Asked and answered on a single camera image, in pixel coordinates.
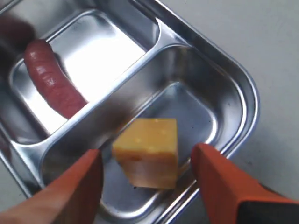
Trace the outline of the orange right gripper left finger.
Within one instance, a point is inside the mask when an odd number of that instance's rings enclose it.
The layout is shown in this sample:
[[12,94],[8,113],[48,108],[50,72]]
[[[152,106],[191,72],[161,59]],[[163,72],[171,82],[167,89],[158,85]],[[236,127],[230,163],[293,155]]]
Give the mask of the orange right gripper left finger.
[[103,188],[98,149],[88,150],[61,176],[0,214],[2,224],[92,224]]

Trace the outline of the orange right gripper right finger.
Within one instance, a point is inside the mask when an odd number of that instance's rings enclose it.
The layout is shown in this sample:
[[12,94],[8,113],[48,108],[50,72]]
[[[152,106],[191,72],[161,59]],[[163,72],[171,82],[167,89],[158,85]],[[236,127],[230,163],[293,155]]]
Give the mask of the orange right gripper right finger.
[[297,224],[299,202],[260,184],[213,146],[198,143],[191,165],[212,224]]

